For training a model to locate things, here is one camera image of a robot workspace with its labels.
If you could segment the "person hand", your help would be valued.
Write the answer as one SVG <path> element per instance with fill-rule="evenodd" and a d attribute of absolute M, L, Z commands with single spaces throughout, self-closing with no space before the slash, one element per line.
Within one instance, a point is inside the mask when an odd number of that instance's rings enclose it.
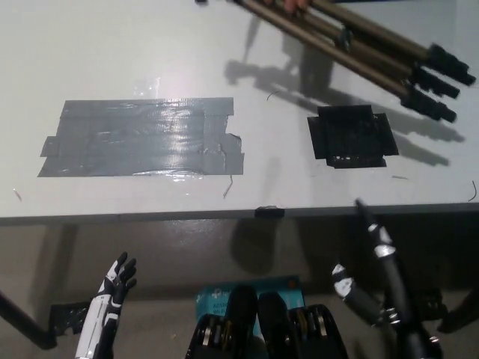
<path fill-rule="evenodd" d="M 284 8 L 289 13 L 294 13 L 297 10 L 307 10 L 311 0 L 285 0 Z"/>

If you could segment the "robot right hand white black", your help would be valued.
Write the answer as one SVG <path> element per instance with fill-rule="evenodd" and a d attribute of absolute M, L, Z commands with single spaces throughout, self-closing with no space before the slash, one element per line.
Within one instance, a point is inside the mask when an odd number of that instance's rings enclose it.
<path fill-rule="evenodd" d="M 393 329 L 398 358 L 442 358 L 439 340 L 430 336 L 422 324 L 418 306 L 388 231 L 362 200 L 356 199 L 355 206 L 365 222 L 367 234 L 373 243 L 373 255 L 385 278 L 385 300 L 379 302 L 363 290 L 341 263 L 332 269 L 336 293 L 351 311 L 369 325 L 387 324 Z"/>

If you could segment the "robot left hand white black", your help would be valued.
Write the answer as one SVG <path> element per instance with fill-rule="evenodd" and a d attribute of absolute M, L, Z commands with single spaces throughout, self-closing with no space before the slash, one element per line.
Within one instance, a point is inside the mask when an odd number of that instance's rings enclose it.
<path fill-rule="evenodd" d="M 103 278 L 91 300 L 76 348 L 76 358 L 112 358 L 120 315 L 128 292 L 136 285 L 136 259 L 123 252 Z"/>

